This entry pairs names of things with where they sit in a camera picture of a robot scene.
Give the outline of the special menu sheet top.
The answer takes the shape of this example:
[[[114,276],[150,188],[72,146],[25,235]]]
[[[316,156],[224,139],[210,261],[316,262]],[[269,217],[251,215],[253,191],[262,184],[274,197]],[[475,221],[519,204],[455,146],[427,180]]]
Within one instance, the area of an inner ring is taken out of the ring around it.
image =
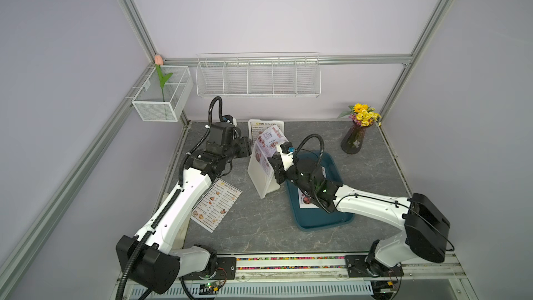
[[[277,125],[273,125],[263,131],[255,141],[253,150],[253,160],[257,161],[267,176],[273,174],[273,168],[268,158],[271,158],[277,152],[277,146],[287,142],[288,139]]]

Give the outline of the dim sum menu sheet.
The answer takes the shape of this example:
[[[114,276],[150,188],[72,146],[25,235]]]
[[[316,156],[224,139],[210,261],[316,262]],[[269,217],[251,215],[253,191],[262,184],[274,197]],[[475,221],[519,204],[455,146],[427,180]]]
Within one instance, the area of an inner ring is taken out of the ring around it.
[[[241,190],[218,179],[193,208],[191,218],[213,233],[241,195]]]

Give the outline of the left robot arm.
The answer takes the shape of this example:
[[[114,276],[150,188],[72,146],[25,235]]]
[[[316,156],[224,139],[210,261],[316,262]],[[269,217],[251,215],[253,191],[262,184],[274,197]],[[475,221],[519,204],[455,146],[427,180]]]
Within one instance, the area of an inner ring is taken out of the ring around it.
[[[173,243],[197,201],[221,177],[226,166],[236,158],[251,155],[251,141],[242,136],[236,121],[227,115],[207,128],[201,139],[205,149],[195,146],[187,152],[178,183],[169,197],[133,237],[122,236],[118,241],[116,252],[122,277],[116,299],[123,298],[128,280],[146,288],[141,296],[145,299],[152,292],[168,291],[176,279],[182,280],[189,274],[216,275],[215,250],[195,245],[173,251]]]

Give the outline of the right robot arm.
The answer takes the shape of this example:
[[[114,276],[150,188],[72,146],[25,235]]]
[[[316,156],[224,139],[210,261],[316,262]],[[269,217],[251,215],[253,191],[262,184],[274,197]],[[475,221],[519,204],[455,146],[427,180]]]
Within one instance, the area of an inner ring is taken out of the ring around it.
[[[268,161],[277,182],[296,186],[326,213],[362,215],[399,229],[395,236],[373,242],[365,260],[369,269],[392,268],[413,258],[443,263],[454,249],[448,239],[451,223],[424,194],[392,197],[357,190],[327,179],[314,161],[291,154],[275,154]]]

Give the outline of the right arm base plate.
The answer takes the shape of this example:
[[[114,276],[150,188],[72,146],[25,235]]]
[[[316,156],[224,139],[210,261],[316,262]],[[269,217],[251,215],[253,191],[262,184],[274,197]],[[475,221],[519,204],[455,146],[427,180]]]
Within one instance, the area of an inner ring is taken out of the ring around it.
[[[386,267],[378,261],[367,262],[366,255],[352,254],[345,256],[345,264],[350,278],[378,278],[378,277],[403,277],[404,272],[400,265]]]

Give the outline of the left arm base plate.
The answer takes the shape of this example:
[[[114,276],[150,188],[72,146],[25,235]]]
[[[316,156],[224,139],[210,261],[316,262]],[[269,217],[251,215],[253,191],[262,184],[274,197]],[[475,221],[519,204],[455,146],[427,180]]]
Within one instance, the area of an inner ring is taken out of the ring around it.
[[[199,280],[234,280],[237,272],[237,258],[234,256],[218,256],[216,262],[210,262],[206,270],[186,274],[186,281]]]

